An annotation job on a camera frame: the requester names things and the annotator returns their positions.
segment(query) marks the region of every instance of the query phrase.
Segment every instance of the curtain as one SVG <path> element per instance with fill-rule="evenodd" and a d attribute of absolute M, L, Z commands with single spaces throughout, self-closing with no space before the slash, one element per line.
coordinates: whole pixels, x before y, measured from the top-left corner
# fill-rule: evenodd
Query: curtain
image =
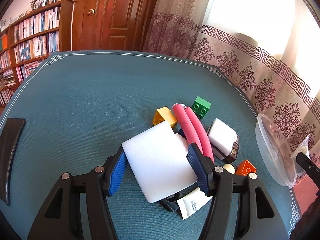
<path fill-rule="evenodd" d="M 319 49 L 320 28 L 302 0 L 158 0 L 144 44 L 218 66 L 292 151 L 310 134 L 318 166 Z"/>

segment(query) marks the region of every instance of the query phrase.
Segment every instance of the white sponge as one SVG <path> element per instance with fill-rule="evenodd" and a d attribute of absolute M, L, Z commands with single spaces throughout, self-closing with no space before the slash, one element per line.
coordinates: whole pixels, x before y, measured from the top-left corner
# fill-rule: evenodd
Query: white sponge
<path fill-rule="evenodd" d="M 122 143 L 131 169 L 146 199 L 156 202 L 196 182 L 186 148 L 168 121 Z"/>
<path fill-rule="evenodd" d="M 183 146 L 183 148 L 185 149 L 185 156 L 187 156 L 188 155 L 188 148 L 189 148 L 188 141 L 178 133 L 175 133 L 174 135 L 177 138 L 178 143 L 181 144 L 181 146 Z"/>
<path fill-rule="evenodd" d="M 228 156 L 232 150 L 236 131 L 216 118 L 208 131 L 209 141 Z"/>

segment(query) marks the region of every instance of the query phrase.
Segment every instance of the metal screw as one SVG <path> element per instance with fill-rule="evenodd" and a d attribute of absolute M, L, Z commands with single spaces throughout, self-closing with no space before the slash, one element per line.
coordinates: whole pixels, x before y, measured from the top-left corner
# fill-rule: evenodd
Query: metal screw
<path fill-rule="evenodd" d="M 96 172 L 103 172 L 104 171 L 104 167 L 102 167 L 102 166 L 98 166 L 98 167 L 96 167 L 95 169 L 94 169 Z"/>
<path fill-rule="evenodd" d="M 223 168 L 220 166 L 215 167 L 214 170 L 219 173 L 223 172 Z"/>
<path fill-rule="evenodd" d="M 70 174 L 67 173 L 67 172 L 63 173 L 62 176 L 61 176 L 62 179 L 68 179 L 69 177 L 70 177 Z"/>
<path fill-rule="evenodd" d="M 256 179 L 256 178 L 257 178 L 257 174 L 255 174 L 254 172 L 250 172 L 250 173 L 249 173 L 249 177 L 250 177 L 251 179 Z"/>

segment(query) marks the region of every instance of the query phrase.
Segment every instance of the green lego brick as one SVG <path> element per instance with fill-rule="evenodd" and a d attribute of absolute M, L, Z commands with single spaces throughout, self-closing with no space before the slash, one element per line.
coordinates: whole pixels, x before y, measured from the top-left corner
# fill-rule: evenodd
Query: green lego brick
<path fill-rule="evenodd" d="M 208 101 L 202 99 L 201 97 L 197 97 L 195 102 L 197 102 L 198 104 L 204 106 L 208 110 L 210 109 L 211 103 L 209 103 Z"/>
<path fill-rule="evenodd" d="M 200 119 L 204 117 L 207 111 L 210 109 L 211 103 L 202 99 L 201 97 L 197 97 L 194 101 L 191 109 L 195 112 L 196 116 Z"/>

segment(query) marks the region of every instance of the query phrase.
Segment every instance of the wooden door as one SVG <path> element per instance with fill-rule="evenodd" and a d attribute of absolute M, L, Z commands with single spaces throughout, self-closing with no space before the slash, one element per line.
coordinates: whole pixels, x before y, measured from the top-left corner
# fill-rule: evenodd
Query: wooden door
<path fill-rule="evenodd" d="M 77 0 L 72 50 L 142 51 L 155 5 L 156 0 Z"/>

